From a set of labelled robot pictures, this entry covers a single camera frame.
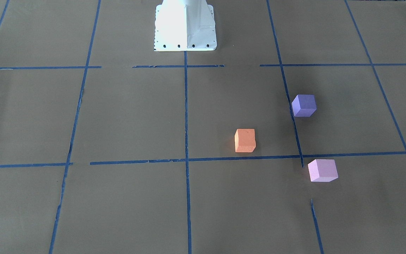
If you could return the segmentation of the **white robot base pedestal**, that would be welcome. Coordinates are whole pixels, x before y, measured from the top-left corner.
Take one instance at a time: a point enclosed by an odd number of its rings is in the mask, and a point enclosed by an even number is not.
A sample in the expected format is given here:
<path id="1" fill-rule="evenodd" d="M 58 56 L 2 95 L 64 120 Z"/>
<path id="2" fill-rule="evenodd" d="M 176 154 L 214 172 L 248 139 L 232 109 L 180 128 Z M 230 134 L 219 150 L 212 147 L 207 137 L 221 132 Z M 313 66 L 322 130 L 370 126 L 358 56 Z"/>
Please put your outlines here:
<path id="1" fill-rule="evenodd" d="M 217 48 L 214 8 L 206 0 L 163 0 L 155 10 L 156 52 Z"/>

